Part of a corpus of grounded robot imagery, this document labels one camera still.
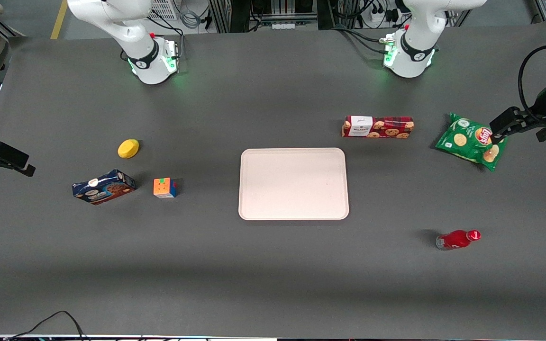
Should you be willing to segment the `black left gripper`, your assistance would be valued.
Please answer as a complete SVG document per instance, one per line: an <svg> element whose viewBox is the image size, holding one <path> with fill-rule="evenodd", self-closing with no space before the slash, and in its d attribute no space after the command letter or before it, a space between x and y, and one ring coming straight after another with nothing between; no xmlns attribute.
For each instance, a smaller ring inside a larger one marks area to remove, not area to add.
<svg viewBox="0 0 546 341"><path fill-rule="evenodd" d="M537 139L546 139L546 88L537 95L531 114L510 107L494 118L490 122L491 141L498 144L507 136L539 128Z"/></svg>

